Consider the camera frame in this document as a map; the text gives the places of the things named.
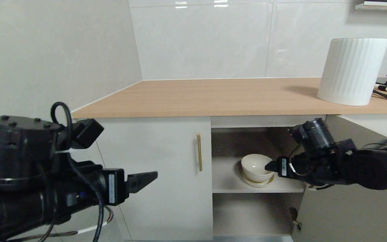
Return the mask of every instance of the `open cabinet door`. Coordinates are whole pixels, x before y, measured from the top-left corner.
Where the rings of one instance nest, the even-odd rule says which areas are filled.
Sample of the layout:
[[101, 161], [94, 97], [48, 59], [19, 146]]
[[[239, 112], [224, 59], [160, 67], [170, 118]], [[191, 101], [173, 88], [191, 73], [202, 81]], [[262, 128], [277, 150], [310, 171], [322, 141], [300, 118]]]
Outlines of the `open cabinet door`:
[[[341, 116], [328, 115], [327, 124], [336, 141], [351, 138], [358, 148], [387, 138]], [[294, 242], [387, 241], [387, 190], [357, 184], [307, 190], [297, 221]]]

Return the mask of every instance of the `label sticker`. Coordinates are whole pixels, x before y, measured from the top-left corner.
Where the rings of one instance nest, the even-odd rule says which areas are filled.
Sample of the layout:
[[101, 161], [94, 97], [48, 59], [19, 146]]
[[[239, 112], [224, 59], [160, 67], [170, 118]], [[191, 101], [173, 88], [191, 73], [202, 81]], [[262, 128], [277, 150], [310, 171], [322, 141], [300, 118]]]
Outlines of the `label sticker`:
[[286, 176], [286, 159], [282, 159], [282, 176]]
[[109, 175], [109, 202], [114, 203], [114, 174]]

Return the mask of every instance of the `white bowl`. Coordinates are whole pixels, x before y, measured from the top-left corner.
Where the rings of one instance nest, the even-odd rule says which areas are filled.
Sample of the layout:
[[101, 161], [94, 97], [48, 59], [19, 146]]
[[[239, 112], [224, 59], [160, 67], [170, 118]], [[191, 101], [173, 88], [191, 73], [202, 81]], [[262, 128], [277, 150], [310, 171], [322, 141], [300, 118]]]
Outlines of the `white bowl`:
[[272, 159], [265, 155], [250, 154], [241, 159], [241, 166], [244, 174], [255, 182], [264, 182], [273, 176], [272, 171], [265, 170], [265, 166], [270, 163]]

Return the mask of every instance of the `black cable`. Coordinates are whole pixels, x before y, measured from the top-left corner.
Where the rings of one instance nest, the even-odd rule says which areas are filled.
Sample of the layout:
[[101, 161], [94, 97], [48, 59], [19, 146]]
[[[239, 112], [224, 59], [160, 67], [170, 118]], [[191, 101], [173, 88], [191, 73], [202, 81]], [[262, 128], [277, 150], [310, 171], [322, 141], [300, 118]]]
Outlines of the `black cable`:
[[316, 188], [316, 190], [324, 190], [324, 189], [327, 189], [327, 188], [330, 188], [330, 187], [332, 187], [333, 185], [335, 185], [335, 184], [328, 184], [328, 185], [326, 185], [326, 186], [323, 186], [323, 187], [318, 187], [318, 188]]
[[[111, 222], [114, 218], [114, 212], [108, 206], [105, 206], [105, 208], [109, 212], [109, 217], [107, 218], [107, 221], [106, 221], [107, 224], [109, 224], [109, 222]], [[78, 234], [78, 231], [67, 231], [67, 232], [62, 232], [62, 233], [51, 233], [47, 237], [65, 237], [65, 236], [73, 236], [76, 234]], [[5, 242], [23, 242], [23, 241], [28, 241], [31, 239], [39, 239], [39, 238], [44, 237], [44, 235], [45, 234], [31, 235], [31, 236], [27, 236], [27, 237], [18, 238], [18, 239], [7, 240]]]
[[[289, 165], [292, 165], [292, 158], [293, 158], [295, 152], [296, 152], [300, 147], [301, 147], [301, 143], [298, 144], [297, 147], [295, 147], [295, 149], [292, 150], [291, 154], [289, 155]], [[294, 172], [295, 174], [297, 174], [298, 176], [307, 176], [307, 175], [308, 175], [310, 172], [312, 172], [313, 170], [314, 170], [314, 168], [311, 169], [311, 170], [309, 170], [309, 171], [308, 171], [307, 173], [305, 173], [305, 174], [299, 174], [298, 172], [296, 172], [295, 169], [293, 170], [293, 172]]]
[[[52, 105], [51, 109], [50, 109], [50, 116], [52, 117], [52, 121], [54, 123], [59, 124], [58, 120], [56, 119], [56, 114], [55, 114], [56, 108], [59, 107], [59, 106], [63, 107], [63, 111], [65, 112], [65, 115], [67, 117], [67, 143], [66, 143], [66, 150], [69, 150], [70, 147], [71, 147], [71, 135], [72, 135], [72, 125], [73, 125], [73, 120], [71, 118], [70, 109], [63, 102], [55, 102]], [[98, 242], [99, 235], [101, 233], [101, 227], [102, 227], [102, 223], [103, 223], [103, 218], [104, 218], [104, 200], [103, 200], [99, 190], [88, 179], [86, 179], [86, 177], [76, 167], [76, 164], [71, 159], [71, 155], [69, 153], [66, 153], [66, 154], [67, 154], [68, 162], [69, 162], [69, 164], [71, 166], [71, 169], [73, 169], [73, 171], [77, 174], [77, 176], [84, 183], [86, 183], [91, 188], [92, 191], [94, 191], [94, 193], [95, 193], [95, 195], [96, 195], [96, 197], [98, 199], [98, 206], [99, 206], [98, 225], [97, 225], [96, 230], [95, 230], [95, 236], [93, 237], [93, 242]]]
[[51, 196], [51, 193], [52, 193], [52, 188], [50, 186], [50, 182], [49, 182], [49, 179], [47, 178], [46, 174], [44, 173], [44, 169], [43, 169], [43, 166], [41, 163], [36, 163], [36, 166], [37, 166], [37, 170], [40, 172], [40, 176], [43, 178], [43, 182], [44, 182], [44, 185], [46, 186], [46, 193], [47, 193], [47, 199], [48, 199], [48, 203], [51, 204], [51, 207], [52, 207], [52, 222], [50, 222], [50, 225], [49, 225], [49, 228], [47, 229], [46, 233], [43, 234], [40, 238], [40, 240], [38, 240], [37, 242], [43, 242], [44, 240], [46, 240], [50, 233], [52, 232], [52, 229], [55, 225], [55, 214], [56, 214], [56, 211], [57, 211], [57, 202], [56, 201], [53, 201], [53, 202], [50, 202], [50, 198], [52, 197]]

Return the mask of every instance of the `cabinet door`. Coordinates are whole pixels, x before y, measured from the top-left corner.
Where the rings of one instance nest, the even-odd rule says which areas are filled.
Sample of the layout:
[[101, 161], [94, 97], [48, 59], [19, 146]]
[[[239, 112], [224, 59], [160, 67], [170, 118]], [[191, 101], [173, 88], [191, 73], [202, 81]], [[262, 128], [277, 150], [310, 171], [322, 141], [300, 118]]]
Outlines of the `cabinet door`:
[[155, 181], [120, 205], [131, 239], [212, 239], [210, 117], [98, 121], [105, 128], [97, 141], [106, 167], [126, 174], [158, 171]]
[[[335, 140], [351, 138], [358, 148], [387, 138], [341, 116], [328, 115], [327, 124]], [[387, 190], [356, 184], [306, 190], [297, 221], [294, 242], [387, 241]]]

